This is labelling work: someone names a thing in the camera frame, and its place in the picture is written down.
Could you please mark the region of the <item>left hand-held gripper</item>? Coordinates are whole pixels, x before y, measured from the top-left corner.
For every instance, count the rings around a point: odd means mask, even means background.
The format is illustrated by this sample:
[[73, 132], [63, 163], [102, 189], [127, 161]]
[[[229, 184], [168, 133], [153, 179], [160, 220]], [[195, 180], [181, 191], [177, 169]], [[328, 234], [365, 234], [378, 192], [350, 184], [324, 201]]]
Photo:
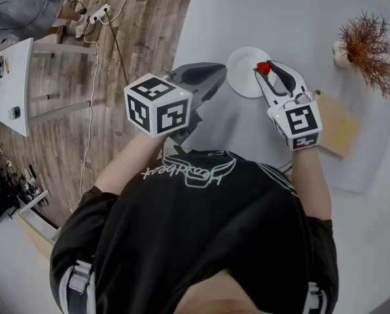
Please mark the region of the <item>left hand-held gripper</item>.
[[221, 63], [190, 63], [171, 73], [143, 77], [125, 87], [128, 120], [149, 137], [182, 145], [193, 132], [193, 107], [210, 100], [226, 78]]

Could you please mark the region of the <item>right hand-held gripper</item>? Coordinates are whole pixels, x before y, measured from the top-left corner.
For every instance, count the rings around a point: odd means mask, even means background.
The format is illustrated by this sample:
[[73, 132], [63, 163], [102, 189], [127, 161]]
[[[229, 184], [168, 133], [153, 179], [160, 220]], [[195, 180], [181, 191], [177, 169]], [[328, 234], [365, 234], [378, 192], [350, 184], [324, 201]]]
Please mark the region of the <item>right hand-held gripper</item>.
[[[323, 125], [317, 102], [311, 92], [306, 91], [304, 77], [292, 67], [279, 61], [270, 60], [268, 75], [260, 69], [253, 69], [262, 95], [269, 109], [268, 116], [276, 132], [291, 151], [316, 147], [321, 139]], [[284, 100], [274, 86], [279, 77], [288, 94], [292, 97]]]

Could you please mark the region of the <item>white round plate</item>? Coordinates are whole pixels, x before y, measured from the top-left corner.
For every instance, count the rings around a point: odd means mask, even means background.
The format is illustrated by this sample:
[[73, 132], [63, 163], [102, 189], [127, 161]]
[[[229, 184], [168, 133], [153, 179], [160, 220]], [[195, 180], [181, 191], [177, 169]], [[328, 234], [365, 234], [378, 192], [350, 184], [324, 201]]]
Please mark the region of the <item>white round plate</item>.
[[249, 99], [262, 97], [254, 68], [258, 63], [271, 59], [265, 51], [255, 47], [243, 47], [234, 51], [226, 62], [226, 79], [233, 91]]

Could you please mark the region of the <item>person's right forearm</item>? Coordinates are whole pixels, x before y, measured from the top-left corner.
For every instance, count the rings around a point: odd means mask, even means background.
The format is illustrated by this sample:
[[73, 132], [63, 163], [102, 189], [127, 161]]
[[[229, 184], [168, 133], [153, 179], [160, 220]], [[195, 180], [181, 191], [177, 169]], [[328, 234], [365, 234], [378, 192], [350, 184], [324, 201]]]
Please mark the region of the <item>person's right forearm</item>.
[[292, 160], [292, 183], [306, 215], [330, 220], [331, 198], [316, 149], [294, 151]]

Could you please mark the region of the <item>person's left forearm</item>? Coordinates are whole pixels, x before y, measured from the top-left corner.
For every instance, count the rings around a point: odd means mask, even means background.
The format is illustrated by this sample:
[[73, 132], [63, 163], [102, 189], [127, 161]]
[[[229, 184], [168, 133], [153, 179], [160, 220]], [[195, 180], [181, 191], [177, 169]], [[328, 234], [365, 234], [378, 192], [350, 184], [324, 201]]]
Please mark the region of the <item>person's left forearm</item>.
[[97, 178], [95, 187], [101, 191], [97, 200], [106, 202], [115, 196], [113, 202], [118, 198], [121, 203], [128, 202], [128, 197], [122, 198], [122, 192], [136, 175], [156, 161], [167, 138], [167, 135], [156, 138], [144, 133], [136, 135]]

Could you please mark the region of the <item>dried red plant in vase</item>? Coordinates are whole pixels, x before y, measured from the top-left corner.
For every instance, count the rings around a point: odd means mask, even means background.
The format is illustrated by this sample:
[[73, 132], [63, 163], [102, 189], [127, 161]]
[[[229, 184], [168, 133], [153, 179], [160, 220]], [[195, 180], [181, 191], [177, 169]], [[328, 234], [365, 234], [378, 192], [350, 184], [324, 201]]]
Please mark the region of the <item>dried red plant in vase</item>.
[[390, 24], [383, 15], [362, 11], [340, 26], [341, 48], [352, 70], [365, 84], [390, 99]]

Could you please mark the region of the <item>white power strip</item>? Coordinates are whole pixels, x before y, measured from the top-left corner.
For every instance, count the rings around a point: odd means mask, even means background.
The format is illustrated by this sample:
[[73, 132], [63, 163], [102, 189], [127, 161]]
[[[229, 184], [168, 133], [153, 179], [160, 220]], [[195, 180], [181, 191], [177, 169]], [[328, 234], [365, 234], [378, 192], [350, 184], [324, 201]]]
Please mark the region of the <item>white power strip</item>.
[[95, 24], [96, 22], [102, 22], [103, 18], [108, 14], [111, 10], [111, 6], [109, 4], [104, 4], [100, 9], [98, 9], [93, 15], [89, 17], [89, 22], [91, 24]]

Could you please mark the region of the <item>person's black t-shirt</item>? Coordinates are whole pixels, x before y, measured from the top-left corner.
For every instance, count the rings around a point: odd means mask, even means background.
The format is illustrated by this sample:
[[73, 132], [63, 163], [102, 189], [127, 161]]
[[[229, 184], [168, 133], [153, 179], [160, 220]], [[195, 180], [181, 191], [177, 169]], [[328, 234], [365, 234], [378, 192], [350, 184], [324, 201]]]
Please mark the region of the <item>person's black t-shirt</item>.
[[172, 314], [185, 292], [227, 271], [261, 311], [332, 314], [339, 277], [332, 223], [308, 217], [276, 168], [231, 152], [167, 156], [125, 200], [91, 188], [50, 257], [64, 314]]

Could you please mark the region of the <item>small white table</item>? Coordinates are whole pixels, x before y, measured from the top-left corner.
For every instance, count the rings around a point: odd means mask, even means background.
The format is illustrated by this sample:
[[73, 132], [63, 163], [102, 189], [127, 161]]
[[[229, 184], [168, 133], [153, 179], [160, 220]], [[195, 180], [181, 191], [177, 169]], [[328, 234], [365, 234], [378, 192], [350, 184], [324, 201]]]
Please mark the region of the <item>small white table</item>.
[[[49, 98], [49, 95], [32, 98], [29, 94], [29, 70], [32, 57], [63, 53], [84, 54], [95, 58], [97, 49], [70, 44], [41, 43], [27, 39], [0, 51], [0, 56], [3, 57], [3, 74], [0, 78], [0, 123], [27, 137], [29, 129], [37, 124], [91, 107], [90, 101], [83, 101], [37, 116], [29, 113], [33, 102]], [[12, 107], [20, 108], [20, 118], [9, 119], [9, 110]]]

